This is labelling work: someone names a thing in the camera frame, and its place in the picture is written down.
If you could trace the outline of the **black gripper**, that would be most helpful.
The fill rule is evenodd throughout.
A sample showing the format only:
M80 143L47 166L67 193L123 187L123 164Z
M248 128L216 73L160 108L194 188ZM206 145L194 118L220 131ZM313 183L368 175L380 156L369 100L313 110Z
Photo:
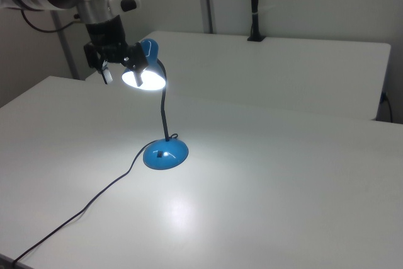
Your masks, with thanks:
M108 63L122 64L133 71L136 87L143 85L142 73L149 65L140 43L129 45L120 16L112 20L87 24L91 41L84 46L84 53L91 68L101 74L105 84L111 84L113 77Z

